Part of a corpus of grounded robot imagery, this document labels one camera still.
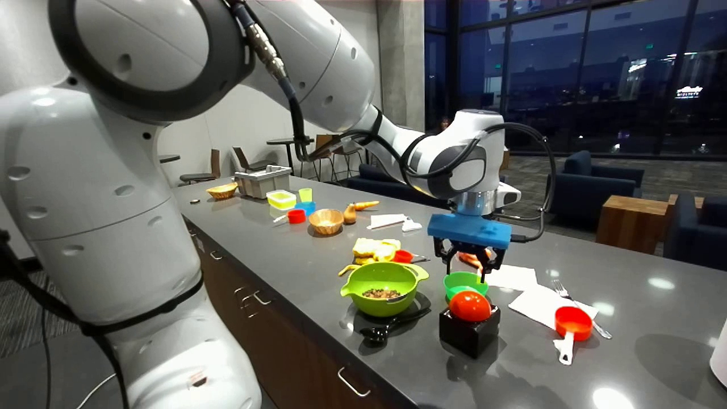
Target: couch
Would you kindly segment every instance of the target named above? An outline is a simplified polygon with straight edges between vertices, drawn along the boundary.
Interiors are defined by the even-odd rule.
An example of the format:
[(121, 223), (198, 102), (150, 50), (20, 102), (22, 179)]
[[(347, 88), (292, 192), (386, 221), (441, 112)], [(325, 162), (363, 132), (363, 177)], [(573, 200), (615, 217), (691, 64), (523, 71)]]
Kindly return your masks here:
[(441, 207), (447, 210), (445, 200), (436, 200), (430, 198), (425, 192), (418, 192), (414, 189), (408, 189), (406, 183), (400, 183), (397, 179), (393, 179), (391, 175), (382, 172), (378, 167), (371, 165), (371, 164), (361, 164), (358, 165), (358, 175), (343, 179), (343, 187), (356, 189), (356, 191), (371, 191), (376, 195), (389, 195), (389, 198), (400, 198), (400, 200), (408, 200), (408, 203), (422, 203), (430, 207)]
[(727, 271), (727, 198), (678, 192), (664, 236), (664, 256)]
[(566, 156), (561, 172), (548, 179), (550, 213), (557, 221), (595, 228), (609, 195), (637, 195), (643, 167), (597, 165), (589, 150)]

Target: yellow cup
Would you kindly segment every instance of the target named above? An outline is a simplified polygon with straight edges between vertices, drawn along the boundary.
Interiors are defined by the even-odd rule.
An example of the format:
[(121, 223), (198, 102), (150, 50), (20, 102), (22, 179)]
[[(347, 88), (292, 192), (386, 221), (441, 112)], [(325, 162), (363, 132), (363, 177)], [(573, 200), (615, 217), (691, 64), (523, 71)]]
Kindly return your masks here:
[(313, 189), (297, 189), (300, 203), (313, 203)]

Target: cabinet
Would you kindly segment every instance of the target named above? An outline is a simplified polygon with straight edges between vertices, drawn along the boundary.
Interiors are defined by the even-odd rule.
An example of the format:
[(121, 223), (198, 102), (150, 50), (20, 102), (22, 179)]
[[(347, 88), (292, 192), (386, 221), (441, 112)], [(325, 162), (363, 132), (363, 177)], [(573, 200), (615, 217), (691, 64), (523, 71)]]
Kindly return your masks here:
[(190, 232), (211, 304), (275, 406), (414, 406), (204, 232)]

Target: red measuring cup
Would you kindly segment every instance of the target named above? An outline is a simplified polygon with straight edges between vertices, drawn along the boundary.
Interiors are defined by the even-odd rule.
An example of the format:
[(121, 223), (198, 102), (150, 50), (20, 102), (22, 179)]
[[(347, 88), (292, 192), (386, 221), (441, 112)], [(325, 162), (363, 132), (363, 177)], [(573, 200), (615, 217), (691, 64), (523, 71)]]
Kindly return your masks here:
[(592, 333), (592, 317), (580, 306), (559, 306), (553, 311), (553, 332), (564, 338), (559, 361), (573, 363), (573, 342), (583, 342)]

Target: gray countertop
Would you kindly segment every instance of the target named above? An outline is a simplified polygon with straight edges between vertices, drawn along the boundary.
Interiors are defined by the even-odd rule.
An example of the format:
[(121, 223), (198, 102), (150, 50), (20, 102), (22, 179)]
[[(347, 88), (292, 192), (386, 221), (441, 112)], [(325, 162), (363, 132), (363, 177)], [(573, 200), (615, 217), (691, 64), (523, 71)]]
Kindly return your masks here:
[[(510, 245), (503, 264), (534, 269), (545, 287), (559, 277), (577, 299), (600, 304), (609, 313), (597, 320), (612, 338), (592, 333), (577, 346), (573, 365), (561, 365), (553, 333), (508, 308), (517, 291), (491, 289), (491, 299), (501, 306), (499, 337), (478, 358), (470, 358), (438, 340), (445, 265), (434, 256), (425, 224), (441, 210), (291, 177), (291, 189), (313, 189), (318, 210), (382, 200), (339, 236), (318, 239), (307, 224), (272, 224), (266, 203), (211, 203), (204, 189), (213, 183), (176, 191), (186, 221), (418, 406), (727, 406), (727, 389), (707, 363), (727, 317), (724, 271), (545, 232), (534, 244)], [(366, 230), (371, 213), (406, 213), (422, 230)], [(432, 311), (382, 349), (361, 346), (352, 303), (339, 296), (346, 279), (336, 273), (352, 260), (358, 236), (400, 239), (405, 248), (430, 256), (422, 269), (432, 277), (419, 285), (419, 296)]]

